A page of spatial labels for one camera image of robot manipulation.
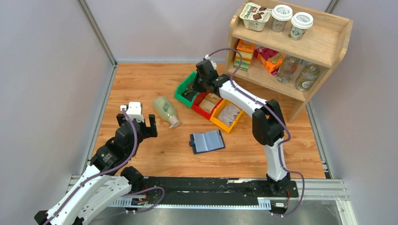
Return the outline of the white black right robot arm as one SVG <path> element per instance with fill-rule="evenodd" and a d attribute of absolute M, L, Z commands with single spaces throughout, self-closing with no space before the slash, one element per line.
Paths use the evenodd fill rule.
<path fill-rule="evenodd" d="M 197 92 L 214 93 L 251 117 L 253 136 L 263 146 L 266 154 L 268 191 L 273 196 L 284 193 L 291 177 L 285 167 L 283 137 L 286 124 L 279 103 L 274 99 L 266 101 L 253 95 L 228 75 L 218 75 L 209 60 L 196 64 L 196 75 L 191 88 Z"/>

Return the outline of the blue leather card holder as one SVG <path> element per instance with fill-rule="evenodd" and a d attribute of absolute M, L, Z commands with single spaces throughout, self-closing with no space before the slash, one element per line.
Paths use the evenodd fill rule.
<path fill-rule="evenodd" d="M 190 134 L 189 146 L 194 154 L 212 152 L 225 149 L 225 142 L 221 130 L 213 130 Z"/>

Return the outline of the green liquid plastic bottle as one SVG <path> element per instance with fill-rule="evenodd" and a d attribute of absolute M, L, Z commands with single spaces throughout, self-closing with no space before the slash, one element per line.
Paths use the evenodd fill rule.
<path fill-rule="evenodd" d="M 176 128 L 181 124 L 175 107 L 165 96 L 156 98 L 152 105 L 159 116 L 169 123 L 170 128 Z"/>

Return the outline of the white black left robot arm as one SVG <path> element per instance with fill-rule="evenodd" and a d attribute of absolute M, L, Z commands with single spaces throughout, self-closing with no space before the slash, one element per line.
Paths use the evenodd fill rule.
<path fill-rule="evenodd" d="M 156 117 L 149 126 L 122 113 L 114 137 L 98 148 L 72 189 L 51 209 L 41 210 L 34 219 L 39 225 L 87 225 L 116 199 L 142 195 L 143 175 L 125 165 L 135 156 L 144 139 L 157 137 Z"/>

